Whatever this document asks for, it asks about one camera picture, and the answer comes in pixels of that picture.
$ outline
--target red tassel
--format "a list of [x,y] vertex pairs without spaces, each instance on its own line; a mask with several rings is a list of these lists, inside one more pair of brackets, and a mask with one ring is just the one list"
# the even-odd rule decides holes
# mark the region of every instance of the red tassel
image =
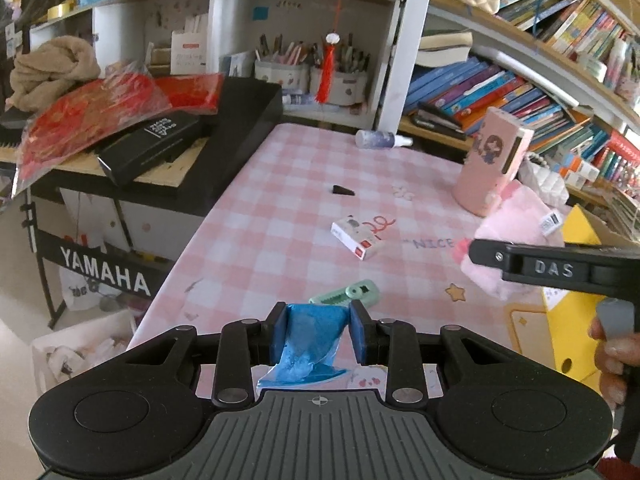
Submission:
[[316,101],[324,104],[329,99],[329,92],[331,91],[331,82],[334,79],[334,53],[335,45],[328,44],[324,47],[324,61],[322,62],[322,75],[320,77],[320,86],[318,87],[318,94],[316,94]]

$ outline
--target red plastic bag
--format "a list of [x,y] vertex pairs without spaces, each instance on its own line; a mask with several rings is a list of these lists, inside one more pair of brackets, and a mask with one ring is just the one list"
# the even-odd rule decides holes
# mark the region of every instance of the red plastic bag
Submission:
[[169,109],[167,95],[137,63],[62,96],[25,127],[12,196],[71,155]]
[[217,114],[222,74],[180,75],[156,79],[175,110],[195,114]]

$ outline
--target black box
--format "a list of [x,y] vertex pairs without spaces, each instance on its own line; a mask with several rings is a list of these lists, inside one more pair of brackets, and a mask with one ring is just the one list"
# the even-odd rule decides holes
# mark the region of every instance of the black box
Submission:
[[168,158],[180,155],[202,134],[200,118],[180,110],[133,128],[98,154],[102,170],[116,186],[126,186]]

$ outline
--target green tape dispenser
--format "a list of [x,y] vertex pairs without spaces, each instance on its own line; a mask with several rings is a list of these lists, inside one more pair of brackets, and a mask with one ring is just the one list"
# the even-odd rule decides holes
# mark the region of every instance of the green tape dispenser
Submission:
[[349,306],[352,300],[360,300],[366,308],[369,308],[380,301],[380,290],[371,280],[362,280],[347,288],[339,288],[326,294],[314,296],[309,300],[309,303]]

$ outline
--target star sticker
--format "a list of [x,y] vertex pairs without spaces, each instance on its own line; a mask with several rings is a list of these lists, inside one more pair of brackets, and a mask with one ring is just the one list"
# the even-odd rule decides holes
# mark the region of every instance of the star sticker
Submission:
[[451,301],[454,303],[456,301],[466,301],[464,288],[460,288],[459,286],[451,283],[449,288],[446,288],[444,291],[451,296]]

